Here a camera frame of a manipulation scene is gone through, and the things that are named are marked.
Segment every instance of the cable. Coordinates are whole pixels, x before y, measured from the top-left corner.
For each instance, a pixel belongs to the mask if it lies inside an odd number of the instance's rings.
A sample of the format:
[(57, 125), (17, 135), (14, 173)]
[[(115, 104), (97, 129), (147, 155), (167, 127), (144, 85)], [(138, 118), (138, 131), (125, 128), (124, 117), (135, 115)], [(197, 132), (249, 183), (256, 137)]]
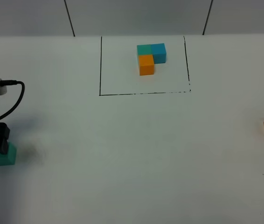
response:
[(3, 80), (3, 81), (0, 81), (0, 86), (17, 85), (17, 84), (20, 84), (22, 86), (20, 96), (19, 96), (17, 102), (15, 103), (15, 105), (9, 111), (7, 111), (6, 113), (4, 113), (3, 115), (0, 116), (0, 120), (4, 119), (6, 116), (10, 115), (18, 107), (18, 105), (20, 104), (20, 102), (21, 102), (21, 100), (23, 98), (24, 91), (25, 91), (25, 85), (21, 81), (16, 81), (16, 80)]

